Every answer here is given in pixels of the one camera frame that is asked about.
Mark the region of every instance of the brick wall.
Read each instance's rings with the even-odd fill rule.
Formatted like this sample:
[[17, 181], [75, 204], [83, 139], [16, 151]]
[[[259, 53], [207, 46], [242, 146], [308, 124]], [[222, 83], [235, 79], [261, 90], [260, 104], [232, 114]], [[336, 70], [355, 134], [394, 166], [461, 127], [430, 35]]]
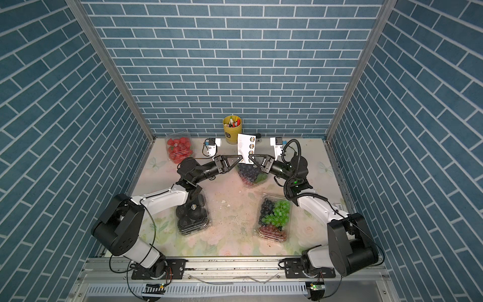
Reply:
[[383, 0], [83, 1], [158, 136], [323, 137]]
[[483, 301], [482, 16], [399, 0], [334, 136], [402, 301]]
[[0, 301], [65, 299], [147, 141], [63, 0], [0, 1], [0, 116]]

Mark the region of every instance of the mounting plate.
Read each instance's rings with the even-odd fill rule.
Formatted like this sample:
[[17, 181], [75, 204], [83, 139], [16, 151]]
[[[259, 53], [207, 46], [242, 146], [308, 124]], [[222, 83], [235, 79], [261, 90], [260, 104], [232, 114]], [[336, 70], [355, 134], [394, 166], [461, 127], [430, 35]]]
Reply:
[[[166, 266], [171, 267], [173, 273], [173, 280], [181, 280], [183, 278], [183, 273], [185, 272], [185, 259], [166, 259]], [[133, 270], [131, 279], [132, 280], [154, 280], [149, 275], [144, 274], [147, 269], [137, 269]], [[159, 280], [166, 278], [166, 274], [163, 274]]]
[[[317, 276], [307, 275], [302, 268], [300, 258], [284, 258], [280, 265], [285, 267], [285, 278], [299, 279], [299, 278], [316, 278]], [[335, 278], [335, 270], [330, 267], [321, 267], [320, 271], [324, 278]]]

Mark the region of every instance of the table surface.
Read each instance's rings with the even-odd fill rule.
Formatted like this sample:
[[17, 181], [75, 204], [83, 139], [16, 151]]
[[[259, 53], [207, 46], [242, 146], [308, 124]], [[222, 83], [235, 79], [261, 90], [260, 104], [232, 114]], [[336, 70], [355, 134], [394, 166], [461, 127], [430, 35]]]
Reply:
[[[323, 141], [298, 140], [302, 155], [308, 162], [309, 183], [319, 194], [326, 196], [332, 203], [343, 204], [345, 208]], [[203, 143], [204, 139], [192, 139], [195, 157], [203, 157]], [[270, 139], [262, 138], [257, 142], [255, 153], [273, 155]], [[217, 155], [235, 154], [236, 145], [230, 145], [222, 139]], [[208, 159], [198, 159], [198, 162], [204, 164]], [[147, 194], [171, 187], [180, 178], [176, 173], [176, 166], [168, 159], [165, 140], [156, 139], [132, 195]], [[210, 225], [207, 228], [183, 236], [177, 230], [175, 207], [153, 215], [156, 224], [155, 247], [166, 256], [291, 256], [300, 255], [309, 247], [327, 244], [326, 226], [295, 205], [292, 206], [288, 239], [285, 242], [264, 239], [254, 232], [264, 194], [279, 197], [284, 195], [283, 188], [275, 184], [273, 176], [269, 175], [264, 183], [247, 188], [233, 169], [229, 173], [218, 175], [212, 181], [200, 182], [199, 185], [203, 188], [202, 194], [209, 210]], [[145, 215], [140, 237], [150, 243], [153, 235], [154, 226], [149, 216]]]

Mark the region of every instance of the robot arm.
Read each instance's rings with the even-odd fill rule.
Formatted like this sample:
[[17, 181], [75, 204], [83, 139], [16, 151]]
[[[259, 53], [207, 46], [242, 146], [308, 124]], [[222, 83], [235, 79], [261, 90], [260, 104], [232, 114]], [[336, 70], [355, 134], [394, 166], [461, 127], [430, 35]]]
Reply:
[[249, 159], [263, 172], [285, 179], [285, 197], [327, 225], [328, 245], [302, 253], [306, 274], [318, 275], [322, 267], [334, 267], [347, 276], [377, 262], [377, 247], [364, 217], [338, 209], [318, 195], [307, 181], [309, 171], [304, 157], [296, 154], [288, 163], [270, 155], [249, 155]]
[[181, 178], [170, 188], [133, 197], [114, 196], [92, 227], [92, 235], [114, 256], [139, 263], [147, 269], [145, 275], [160, 277], [165, 268], [165, 256], [139, 238], [144, 216], [194, 200], [201, 192], [198, 182], [229, 172], [241, 159], [241, 156], [218, 155], [213, 161], [200, 165], [194, 158], [185, 158], [177, 171]]

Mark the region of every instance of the white card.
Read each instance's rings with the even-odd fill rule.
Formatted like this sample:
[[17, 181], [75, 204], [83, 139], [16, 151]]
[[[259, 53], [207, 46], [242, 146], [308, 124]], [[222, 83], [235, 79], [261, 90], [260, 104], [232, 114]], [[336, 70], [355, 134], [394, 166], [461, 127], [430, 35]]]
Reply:
[[255, 142], [254, 135], [238, 134], [238, 155], [243, 156], [241, 163], [253, 165], [248, 155], [255, 153]]

